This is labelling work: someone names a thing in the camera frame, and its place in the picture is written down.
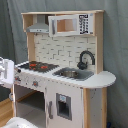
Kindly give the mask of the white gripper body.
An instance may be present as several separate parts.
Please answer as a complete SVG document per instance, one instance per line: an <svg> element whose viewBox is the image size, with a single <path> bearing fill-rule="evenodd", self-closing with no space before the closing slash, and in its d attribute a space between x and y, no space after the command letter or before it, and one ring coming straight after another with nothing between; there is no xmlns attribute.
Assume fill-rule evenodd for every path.
<svg viewBox="0 0 128 128"><path fill-rule="evenodd" d="M14 62L0 57L0 85L11 88L14 83Z"/></svg>

